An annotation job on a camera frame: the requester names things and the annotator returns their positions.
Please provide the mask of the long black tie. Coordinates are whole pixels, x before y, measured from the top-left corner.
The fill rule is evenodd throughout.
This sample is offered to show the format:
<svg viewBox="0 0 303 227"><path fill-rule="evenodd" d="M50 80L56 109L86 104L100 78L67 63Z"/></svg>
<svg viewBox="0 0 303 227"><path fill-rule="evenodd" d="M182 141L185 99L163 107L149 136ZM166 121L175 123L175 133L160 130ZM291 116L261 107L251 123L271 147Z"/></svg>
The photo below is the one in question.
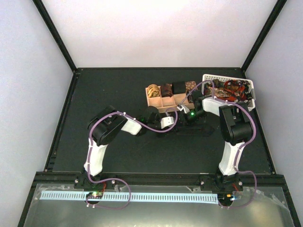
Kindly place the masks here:
<svg viewBox="0 0 303 227"><path fill-rule="evenodd" d="M209 137L213 134L215 129L212 126L203 124L198 126L184 126L173 130L177 135L181 136L202 136Z"/></svg>

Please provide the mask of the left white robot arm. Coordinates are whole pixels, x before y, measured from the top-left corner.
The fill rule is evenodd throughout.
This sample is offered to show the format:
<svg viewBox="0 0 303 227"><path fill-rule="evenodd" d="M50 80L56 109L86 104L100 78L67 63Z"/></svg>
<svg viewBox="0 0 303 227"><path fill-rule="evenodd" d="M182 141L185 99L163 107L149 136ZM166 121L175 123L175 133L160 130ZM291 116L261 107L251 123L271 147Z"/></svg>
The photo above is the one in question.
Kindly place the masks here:
<svg viewBox="0 0 303 227"><path fill-rule="evenodd" d="M177 120L177 112L174 116L169 113L161 116L154 106L149 106L137 118L120 112L111 105L103 109L88 125L89 149L84 164L84 169L88 173L85 177L86 185L91 189L96 189L101 185L102 178L99 174L103 170L106 149L119 132L124 131L133 136L142 136L147 130L166 133L174 128Z"/></svg>

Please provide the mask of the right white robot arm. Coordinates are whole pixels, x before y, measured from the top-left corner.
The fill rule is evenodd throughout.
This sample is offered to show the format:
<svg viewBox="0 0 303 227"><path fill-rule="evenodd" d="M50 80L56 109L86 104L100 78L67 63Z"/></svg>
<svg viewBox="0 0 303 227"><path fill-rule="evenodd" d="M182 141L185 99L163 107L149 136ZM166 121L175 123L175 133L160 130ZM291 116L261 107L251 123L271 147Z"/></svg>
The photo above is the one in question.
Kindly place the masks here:
<svg viewBox="0 0 303 227"><path fill-rule="evenodd" d="M220 176L215 179L216 187L225 191L232 186L231 175L239 171L238 165L246 145L256 136L256 125L245 102L224 101L215 96L199 95L193 99L191 111L183 102L177 109L185 113L188 121L199 118L205 113L212 113L220 118L220 129L224 144L222 159L219 163Z"/></svg>

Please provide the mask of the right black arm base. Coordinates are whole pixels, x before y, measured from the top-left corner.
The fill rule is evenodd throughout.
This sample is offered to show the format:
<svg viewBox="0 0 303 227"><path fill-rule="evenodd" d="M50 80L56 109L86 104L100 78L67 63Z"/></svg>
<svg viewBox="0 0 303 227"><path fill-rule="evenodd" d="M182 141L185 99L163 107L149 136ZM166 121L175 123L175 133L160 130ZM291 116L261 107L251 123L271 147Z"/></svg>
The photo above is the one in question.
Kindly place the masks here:
<svg viewBox="0 0 303 227"><path fill-rule="evenodd" d="M204 174L199 177L200 186L206 191L213 192L233 192L242 191L242 186L238 185L239 175L222 175L221 173Z"/></svg>

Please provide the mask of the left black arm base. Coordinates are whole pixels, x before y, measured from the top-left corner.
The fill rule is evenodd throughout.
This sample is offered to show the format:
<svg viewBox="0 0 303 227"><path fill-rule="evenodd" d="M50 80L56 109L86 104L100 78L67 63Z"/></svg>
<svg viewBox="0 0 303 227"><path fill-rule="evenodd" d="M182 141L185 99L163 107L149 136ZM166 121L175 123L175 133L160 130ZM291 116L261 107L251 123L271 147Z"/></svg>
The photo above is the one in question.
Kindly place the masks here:
<svg viewBox="0 0 303 227"><path fill-rule="evenodd" d="M87 174L80 174L76 176L74 182L75 189L83 189L84 191L102 191L113 190L116 185L116 180L109 180L103 183L93 183L89 180Z"/></svg>

